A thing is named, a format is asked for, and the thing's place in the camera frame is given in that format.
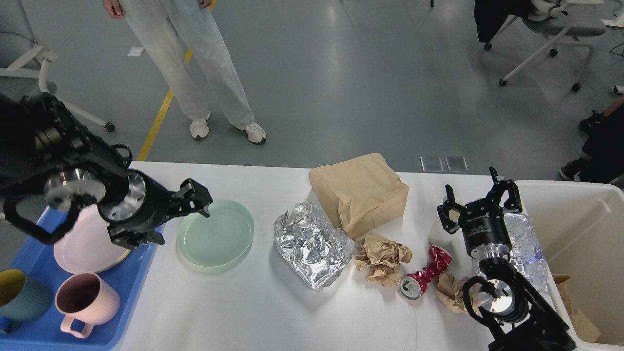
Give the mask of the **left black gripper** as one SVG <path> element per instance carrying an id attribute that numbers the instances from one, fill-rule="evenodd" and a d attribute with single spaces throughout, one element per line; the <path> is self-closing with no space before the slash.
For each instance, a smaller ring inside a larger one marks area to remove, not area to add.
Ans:
<path id="1" fill-rule="evenodd" d="M 209 205 L 213 201 L 209 189 L 193 178 L 183 180 L 174 193 L 146 174 L 131 170 L 123 199 L 110 204 L 101 202 L 97 209 L 109 224 L 107 233 L 111 243 L 134 250 L 141 244 L 165 244 L 162 233 L 156 229 L 172 218 L 194 213 L 210 217 Z"/>

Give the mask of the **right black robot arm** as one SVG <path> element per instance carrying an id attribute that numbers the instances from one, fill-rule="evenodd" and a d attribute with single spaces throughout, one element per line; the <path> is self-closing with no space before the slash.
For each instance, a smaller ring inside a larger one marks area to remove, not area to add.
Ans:
<path id="1" fill-rule="evenodd" d="M 446 185 L 447 197 L 437 207 L 444 230 L 462 231 L 466 252 L 481 270 L 462 287 L 467 312 L 489 329 L 491 351 L 572 351 L 568 324 L 510 262 L 504 214 L 521 213 L 519 189 L 495 168 L 489 171 L 493 186 L 484 198 L 459 204 Z"/>

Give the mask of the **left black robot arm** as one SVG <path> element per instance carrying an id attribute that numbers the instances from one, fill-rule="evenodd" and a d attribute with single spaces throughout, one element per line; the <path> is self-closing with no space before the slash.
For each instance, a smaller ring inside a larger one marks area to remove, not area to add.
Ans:
<path id="1" fill-rule="evenodd" d="M 132 152 L 109 145 L 78 122 L 50 93 L 15 102 L 1 96 L 1 198 L 6 220 L 46 245 L 73 229 L 79 213 L 95 204 L 107 222 L 112 244 L 134 250 L 141 244 L 164 244 L 156 229 L 175 217 L 209 217 L 209 190 L 188 178 L 169 191 L 139 170 L 131 169 Z M 49 207 L 66 213 L 49 232 L 22 217 L 17 204 L 43 195 Z"/>

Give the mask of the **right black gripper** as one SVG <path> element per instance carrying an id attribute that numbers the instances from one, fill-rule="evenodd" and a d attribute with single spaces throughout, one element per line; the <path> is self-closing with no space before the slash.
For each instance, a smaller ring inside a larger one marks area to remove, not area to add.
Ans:
<path id="1" fill-rule="evenodd" d="M 472 258 L 504 257 L 512 249 L 504 214 L 523 211 L 519 187 L 514 180 L 499 176 L 495 167 L 489 167 L 493 185 L 485 200 L 461 205 L 455 200 L 454 189 L 445 185 L 446 197 L 437 206 L 441 225 L 449 234 L 460 228 L 466 252 Z"/>

